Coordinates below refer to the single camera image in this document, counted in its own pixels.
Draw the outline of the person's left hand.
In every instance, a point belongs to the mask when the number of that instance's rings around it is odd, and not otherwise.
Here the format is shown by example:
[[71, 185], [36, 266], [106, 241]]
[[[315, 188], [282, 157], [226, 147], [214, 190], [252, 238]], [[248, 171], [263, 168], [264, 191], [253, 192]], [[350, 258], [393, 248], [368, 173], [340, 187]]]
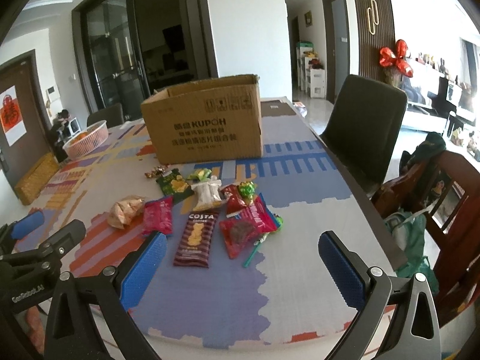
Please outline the person's left hand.
[[34, 306], [27, 310], [25, 322], [28, 326], [28, 338], [38, 353], [43, 354], [45, 351], [45, 329], [38, 308]]

